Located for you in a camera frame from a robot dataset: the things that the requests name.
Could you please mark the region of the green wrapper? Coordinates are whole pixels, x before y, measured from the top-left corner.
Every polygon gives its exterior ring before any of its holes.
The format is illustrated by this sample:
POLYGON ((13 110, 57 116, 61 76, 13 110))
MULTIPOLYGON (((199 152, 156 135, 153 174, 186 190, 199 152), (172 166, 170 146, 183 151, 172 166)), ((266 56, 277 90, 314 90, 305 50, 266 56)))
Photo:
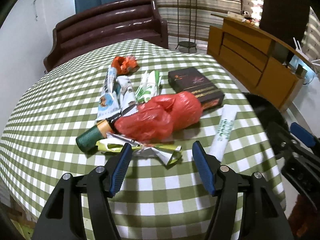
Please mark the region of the green wrapper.
POLYGON ((133 155, 141 158, 158 158, 165 166, 179 161, 182 157, 182 146, 163 143, 142 143, 123 135, 107 133, 105 139, 96 142, 101 152, 120 153, 123 146, 128 143, 133 155))

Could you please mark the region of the white green toothpaste tube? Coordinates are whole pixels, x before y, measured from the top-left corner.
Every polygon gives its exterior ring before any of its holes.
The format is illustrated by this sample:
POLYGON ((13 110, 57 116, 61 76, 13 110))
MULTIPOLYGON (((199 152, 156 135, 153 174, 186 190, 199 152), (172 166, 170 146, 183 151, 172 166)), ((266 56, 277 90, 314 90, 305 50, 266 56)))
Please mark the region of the white green toothpaste tube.
POLYGON ((219 162, 223 159, 237 112, 238 108, 235 105, 224 105, 222 108, 219 126, 209 149, 209 155, 214 156, 219 162))

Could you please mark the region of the green gold cylinder bottle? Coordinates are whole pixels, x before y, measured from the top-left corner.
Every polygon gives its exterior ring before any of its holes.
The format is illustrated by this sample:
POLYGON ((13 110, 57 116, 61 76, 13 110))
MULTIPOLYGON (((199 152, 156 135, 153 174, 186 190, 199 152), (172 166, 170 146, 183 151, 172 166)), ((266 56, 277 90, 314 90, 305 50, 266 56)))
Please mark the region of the green gold cylinder bottle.
POLYGON ((117 133, 114 121, 111 121, 111 119, 101 120, 89 130, 82 133, 76 138, 76 144, 82 152, 88 153, 95 148, 99 140, 107 138, 107 133, 117 133))

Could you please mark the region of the red plastic bag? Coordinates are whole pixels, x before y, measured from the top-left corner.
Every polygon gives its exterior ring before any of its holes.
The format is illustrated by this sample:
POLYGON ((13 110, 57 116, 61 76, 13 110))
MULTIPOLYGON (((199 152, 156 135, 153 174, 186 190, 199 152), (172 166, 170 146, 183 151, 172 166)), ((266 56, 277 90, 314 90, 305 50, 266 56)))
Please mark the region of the red plastic bag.
POLYGON ((190 92, 164 94, 138 106, 138 112, 115 122, 120 133, 140 142, 159 141, 199 122, 203 109, 190 92))

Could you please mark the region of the green white tissue pack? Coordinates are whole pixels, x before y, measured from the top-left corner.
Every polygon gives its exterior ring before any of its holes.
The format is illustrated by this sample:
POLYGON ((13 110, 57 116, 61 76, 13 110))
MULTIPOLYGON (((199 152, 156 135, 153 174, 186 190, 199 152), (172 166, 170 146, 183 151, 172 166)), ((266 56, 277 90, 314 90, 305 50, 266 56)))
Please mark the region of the green white tissue pack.
POLYGON ((145 71, 140 80, 140 84, 135 92, 137 103, 146 103, 154 96, 160 94, 160 84, 162 76, 158 70, 145 71))

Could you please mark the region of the green checkered tablecloth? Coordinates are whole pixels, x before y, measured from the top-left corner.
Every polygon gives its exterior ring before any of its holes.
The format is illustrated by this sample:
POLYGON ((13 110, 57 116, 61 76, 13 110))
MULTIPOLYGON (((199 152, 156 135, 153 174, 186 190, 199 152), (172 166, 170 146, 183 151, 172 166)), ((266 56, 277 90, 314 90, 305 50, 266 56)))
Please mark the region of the green checkered tablecloth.
MULTIPOLYGON (((29 88, 13 110, 1 136, 1 180, 13 198, 32 217, 38 217, 64 173, 87 174, 104 165, 107 156, 87 156, 75 139, 91 128, 108 65, 116 56, 133 55, 139 70, 158 70, 162 93, 171 94, 169 71, 195 67, 237 107, 237 116, 223 163, 235 172, 261 172, 282 206, 285 192, 267 136, 244 94, 211 57, 173 52, 140 39, 96 49, 46 74, 29 88)), ((110 201, 119 233, 124 239, 202 239, 213 214, 215 198, 204 189, 193 162, 192 144, 209 150, 221 110, 205 111, 198 124, 167 139, 180 145, 182 157, 171 167, 158 158, 134 157, 121 190, 110 201)))

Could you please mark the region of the white wifi router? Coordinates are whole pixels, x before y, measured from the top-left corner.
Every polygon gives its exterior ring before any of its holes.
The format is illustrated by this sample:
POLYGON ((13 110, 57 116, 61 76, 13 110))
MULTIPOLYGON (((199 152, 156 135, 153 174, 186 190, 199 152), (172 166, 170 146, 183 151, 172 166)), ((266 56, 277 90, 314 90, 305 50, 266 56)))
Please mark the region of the white wifi router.
MULTIPOLYGON (((294 37, 293 37, 293 41, 294 41, 295 46, 296 46, 296 51, 299 52, 300 55, 302 55, 302 57, 304 57, 306 60, 310 61, 309 58, 303 53, 299 41, 297 41, 294 37)), ((320 61, 320 59, 312 60, 310 62, 315 66, 320 66, 319 61, 320 61)))

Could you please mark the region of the patterned beige window blind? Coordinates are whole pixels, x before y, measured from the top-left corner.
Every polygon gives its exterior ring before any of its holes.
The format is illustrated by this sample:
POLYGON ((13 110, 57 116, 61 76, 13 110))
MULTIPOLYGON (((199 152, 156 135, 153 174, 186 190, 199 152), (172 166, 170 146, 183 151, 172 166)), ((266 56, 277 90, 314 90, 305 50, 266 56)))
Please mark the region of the patterned beige window blind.
POLYGON ((309 21, 302 39, 302 51, 310 61, 319 59, 320 23, 317 15, 310 8, 309 21))

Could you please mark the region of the dark cigarette carton box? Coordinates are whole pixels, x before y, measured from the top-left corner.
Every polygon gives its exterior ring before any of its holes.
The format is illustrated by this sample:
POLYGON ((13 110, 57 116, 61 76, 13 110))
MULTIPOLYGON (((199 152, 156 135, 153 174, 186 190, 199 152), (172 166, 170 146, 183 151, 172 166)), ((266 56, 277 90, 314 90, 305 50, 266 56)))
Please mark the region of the dark cigarette carton box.
POLYGON ((225 97, 222 90, 195 67, 169 71, 168 83, 176 93, 188 91, 193 94, 204 110, 222 106, 225 97))

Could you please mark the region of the orange crumpled wrapper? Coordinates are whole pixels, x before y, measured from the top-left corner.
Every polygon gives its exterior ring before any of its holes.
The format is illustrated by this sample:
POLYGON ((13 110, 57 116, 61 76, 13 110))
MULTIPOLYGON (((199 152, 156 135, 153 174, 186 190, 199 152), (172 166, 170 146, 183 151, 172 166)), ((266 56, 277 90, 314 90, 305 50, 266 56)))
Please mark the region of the orange crumpled wrapper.
POLYGON ((111 63, 111 67, 116 69, 117 75, 131 75, 139 68, 136 58, 132 55, 116 56, 111 63))

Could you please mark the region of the mickey mouse plush toy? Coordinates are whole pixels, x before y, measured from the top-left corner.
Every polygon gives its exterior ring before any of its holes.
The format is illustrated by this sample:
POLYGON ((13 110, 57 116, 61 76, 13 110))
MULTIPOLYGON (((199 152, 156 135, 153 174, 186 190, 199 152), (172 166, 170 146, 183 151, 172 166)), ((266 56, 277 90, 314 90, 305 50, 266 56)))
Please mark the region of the mickey mouse plush toy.
POLYGON ((243 17, 242 22, 250 24, 251 26, 255 25, 254 19, 252 18, 251 14, 248 11, 243 10, 241 14, 243 17))

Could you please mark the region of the dark purple curtain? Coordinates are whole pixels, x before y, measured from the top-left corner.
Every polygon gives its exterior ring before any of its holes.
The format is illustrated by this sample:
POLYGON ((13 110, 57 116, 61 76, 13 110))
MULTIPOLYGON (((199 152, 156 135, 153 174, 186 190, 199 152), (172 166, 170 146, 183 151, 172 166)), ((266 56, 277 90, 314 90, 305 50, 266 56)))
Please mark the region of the dark purple curtain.
POLYGON ((264 0, 259 28, 294 47, 309 22, 309 0, 264 0))

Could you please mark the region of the white box on cabinet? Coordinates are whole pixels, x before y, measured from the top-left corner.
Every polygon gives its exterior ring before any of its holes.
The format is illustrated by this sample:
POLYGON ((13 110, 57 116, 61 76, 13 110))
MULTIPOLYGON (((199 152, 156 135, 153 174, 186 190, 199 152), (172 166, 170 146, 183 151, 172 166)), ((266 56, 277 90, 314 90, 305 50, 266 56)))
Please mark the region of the white box on cabinet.
POLYGON ((236 14, 236 13, 231 12, 231 11, 227 12, 227 16, 232 18, 232 19, 238 20, 238 21, 242 21, 243 20, 243 16, 242 15, 236 14))

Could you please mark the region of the striped beige curtain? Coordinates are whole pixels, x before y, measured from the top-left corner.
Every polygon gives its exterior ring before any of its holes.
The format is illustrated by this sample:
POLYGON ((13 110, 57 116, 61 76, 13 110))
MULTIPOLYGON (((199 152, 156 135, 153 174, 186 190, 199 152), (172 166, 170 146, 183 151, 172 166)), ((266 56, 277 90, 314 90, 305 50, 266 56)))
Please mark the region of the striped beige curtain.
POLYGON ((222 25, 213 14, 239 13, 241 0, 156 0, 159 13, 168 24, 168 34, 180 38, 208 40, 209 27, 222 25))

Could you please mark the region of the dark red leather sofa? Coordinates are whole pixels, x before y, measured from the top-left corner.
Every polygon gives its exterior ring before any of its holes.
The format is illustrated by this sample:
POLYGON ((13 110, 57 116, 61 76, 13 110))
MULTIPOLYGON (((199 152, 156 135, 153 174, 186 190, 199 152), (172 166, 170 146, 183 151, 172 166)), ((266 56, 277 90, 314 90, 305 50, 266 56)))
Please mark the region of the dark red leather sofa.
POLYGON ((135 38, 169 47, 168 24, 160 16, 156 0, 106 3, 59 22, 53 29, 53 47, 43 63, 50 72, 89 51, 135 38))

